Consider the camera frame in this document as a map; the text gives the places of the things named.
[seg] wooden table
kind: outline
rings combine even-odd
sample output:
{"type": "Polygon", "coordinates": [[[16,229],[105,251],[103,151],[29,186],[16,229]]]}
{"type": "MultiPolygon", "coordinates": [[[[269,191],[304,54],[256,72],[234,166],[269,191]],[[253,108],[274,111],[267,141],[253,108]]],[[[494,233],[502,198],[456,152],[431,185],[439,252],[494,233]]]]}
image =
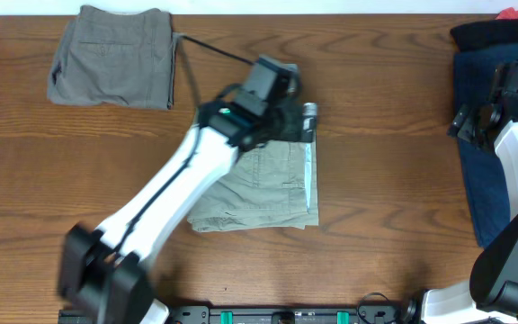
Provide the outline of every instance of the wooden table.
{"type": "MultiPolygon", "coordinates": [[[[320,107],[320,226],[198,234],[183,222],[153,280],[163,301],[354,305],[469,278],[481,249],[452,119],[449,29],[482,15],[175,16],[174,28],[249,59],[299,64],[320,107]]],[[[172,111],[46,99],[71,17],[0,17],[0,323],[53,323],[65,233],[117,211],[192,120],[184,73],[172,111]]],[[[187,45],[204,98],[248,68],[187,45]]]]}

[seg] gray cloth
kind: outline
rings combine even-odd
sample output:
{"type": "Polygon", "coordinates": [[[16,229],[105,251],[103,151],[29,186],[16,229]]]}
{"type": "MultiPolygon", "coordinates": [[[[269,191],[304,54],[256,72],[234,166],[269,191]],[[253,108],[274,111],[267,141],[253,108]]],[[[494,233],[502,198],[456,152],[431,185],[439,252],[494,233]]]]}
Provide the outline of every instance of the gray cloth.
{"type": "Polygon", "coordinates": [[[315,142],[271,141],[245,153],[187,220],[199,232],[318,225],[315,142]]]}
{"type": "Polygon", "coordinates": [[[169,13],[123,15],[84,5],[53,58],[48,98],[55,104],[168,109],[174,46],[169,13]]]}

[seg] green indicator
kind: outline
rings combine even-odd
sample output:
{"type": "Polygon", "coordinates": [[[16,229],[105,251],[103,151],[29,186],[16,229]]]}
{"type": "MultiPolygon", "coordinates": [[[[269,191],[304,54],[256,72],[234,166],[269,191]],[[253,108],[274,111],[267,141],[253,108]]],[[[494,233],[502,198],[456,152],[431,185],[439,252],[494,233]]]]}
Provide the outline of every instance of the green indicator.
{"type": "Polygon", "coordinates": [[[338,311],[337,324],[349,324],[349,313],[346,311],[338,311]]]}
{"type": "Polygon", "coordinates": [[[233,324],[233,313],[230,311],[222,311],[221,324],[233,324]]]}

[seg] black cloth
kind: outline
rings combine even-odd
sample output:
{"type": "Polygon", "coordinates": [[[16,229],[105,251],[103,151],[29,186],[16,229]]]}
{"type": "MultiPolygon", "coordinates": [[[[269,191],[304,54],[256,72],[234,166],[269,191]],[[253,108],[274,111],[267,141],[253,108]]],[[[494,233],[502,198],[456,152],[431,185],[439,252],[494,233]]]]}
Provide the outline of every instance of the black cloth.
{"type": "Polygon", "coordinates": [[[518,43],[518,19],[465,23],[451,29],[451,36],[461,52],[518,43]]]}
{"type": "MultiPolygon", "coordinates": [[[[455,112],[462,104],[483,105],[489,94],[495,68],[499,63],[518,58],[518,44],[455,55],[453,87],[455,112]]],[[[460,162],[469,209],[478,244],[485,248],[510,221],[505,173],[499,158],[459,139],[460,162]]]]}

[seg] white wall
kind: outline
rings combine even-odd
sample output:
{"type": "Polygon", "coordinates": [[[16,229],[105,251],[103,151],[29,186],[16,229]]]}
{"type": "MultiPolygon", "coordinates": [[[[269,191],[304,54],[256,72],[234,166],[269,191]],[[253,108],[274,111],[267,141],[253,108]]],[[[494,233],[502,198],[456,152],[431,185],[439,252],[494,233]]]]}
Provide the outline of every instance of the white wall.
{"type": "Polygon", "coordinates": [[[0,0],[0,14],[77,14],[79,6],[172,14],[497,14],[518,0],[0,0]]]}

